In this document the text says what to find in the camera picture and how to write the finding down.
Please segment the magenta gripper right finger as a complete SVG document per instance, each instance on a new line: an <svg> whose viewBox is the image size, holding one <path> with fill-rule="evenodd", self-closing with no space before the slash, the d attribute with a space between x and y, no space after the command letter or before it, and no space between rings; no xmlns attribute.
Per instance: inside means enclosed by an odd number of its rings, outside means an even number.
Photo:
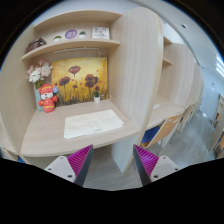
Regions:
<svg viewBox="0 0 224 224"><path fill-rule="evenodd" d="M143 186L179 170L167 156L157 156L138 145L133 146L133 155Z"/></svg>

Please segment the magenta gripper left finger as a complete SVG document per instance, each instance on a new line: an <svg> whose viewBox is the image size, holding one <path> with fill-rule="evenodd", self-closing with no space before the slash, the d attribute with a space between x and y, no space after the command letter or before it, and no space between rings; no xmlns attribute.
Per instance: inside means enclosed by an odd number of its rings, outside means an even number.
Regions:
<svg viewBox="0 0 224 224"><path fill-rule="evenodd" d="M93 146L86 146L69 156L59 156L45 171L82 186L93 157Z"/></svg>

